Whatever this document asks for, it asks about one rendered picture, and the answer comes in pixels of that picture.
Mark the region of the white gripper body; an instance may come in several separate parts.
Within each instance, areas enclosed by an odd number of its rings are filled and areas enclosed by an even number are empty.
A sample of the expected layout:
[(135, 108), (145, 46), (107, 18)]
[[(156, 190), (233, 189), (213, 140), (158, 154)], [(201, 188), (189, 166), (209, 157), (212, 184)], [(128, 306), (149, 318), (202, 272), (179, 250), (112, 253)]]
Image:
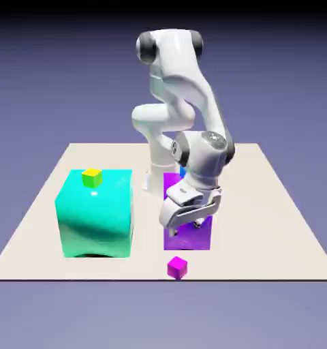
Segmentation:
[(221, 188), (169, 187), (159, 213), (165, 229), (204, 220), (217, 212), (221, 203)]

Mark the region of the small magenta cube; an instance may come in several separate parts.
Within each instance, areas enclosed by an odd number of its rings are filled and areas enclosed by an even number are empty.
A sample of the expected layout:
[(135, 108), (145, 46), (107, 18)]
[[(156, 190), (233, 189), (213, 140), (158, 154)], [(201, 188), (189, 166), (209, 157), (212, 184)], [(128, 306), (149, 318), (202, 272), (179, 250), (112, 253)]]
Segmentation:
[(187, 261), (175, 256), (167, 264), (167, 274), (174, 279), (182, 279), (187, 274)]

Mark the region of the small yellow cube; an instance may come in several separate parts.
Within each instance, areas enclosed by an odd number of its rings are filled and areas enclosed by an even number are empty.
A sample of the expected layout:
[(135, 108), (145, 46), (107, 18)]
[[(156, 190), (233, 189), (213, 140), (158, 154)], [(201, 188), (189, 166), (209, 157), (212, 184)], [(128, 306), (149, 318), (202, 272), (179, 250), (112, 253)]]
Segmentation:
[(85, 187), (96, 188), (103, 182), (102, 171), (99, 169), (88, 168), (82, 172), (82, 184)]

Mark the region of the large purple box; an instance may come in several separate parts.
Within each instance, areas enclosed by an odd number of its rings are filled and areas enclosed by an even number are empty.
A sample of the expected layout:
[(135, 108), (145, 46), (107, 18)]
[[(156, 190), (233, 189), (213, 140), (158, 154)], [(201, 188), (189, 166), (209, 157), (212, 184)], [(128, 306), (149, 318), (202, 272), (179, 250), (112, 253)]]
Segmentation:
[[(194, 187), (194, 185), (193, 177), (190, 174), (186, 174), (184, 178), (181, 178), (177, 172), (167, 172), (163, 175), (164, 199), (167, 197), (166, 190), (169, 187)], [(170, 236), (170, 230), (164, 229), (164, 249), (209, 250), (211, 246), (212, 217), (213, 215), (209, 215), (200, 228), (196, 228), (193, 222), (179, 226), (178, 234), (174, 237)]]

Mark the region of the large teal box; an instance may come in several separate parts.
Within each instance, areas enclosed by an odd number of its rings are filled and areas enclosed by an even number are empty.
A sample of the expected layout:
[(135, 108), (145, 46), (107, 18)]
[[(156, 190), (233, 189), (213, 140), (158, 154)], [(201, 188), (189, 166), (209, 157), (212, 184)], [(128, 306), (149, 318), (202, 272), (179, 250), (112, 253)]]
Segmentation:
[(66, 258), (128, 258), (134, 231), (131, 169), (104, 169), (102, 183), (87, 187), (83, 169), (70, 170), (54, 205)]

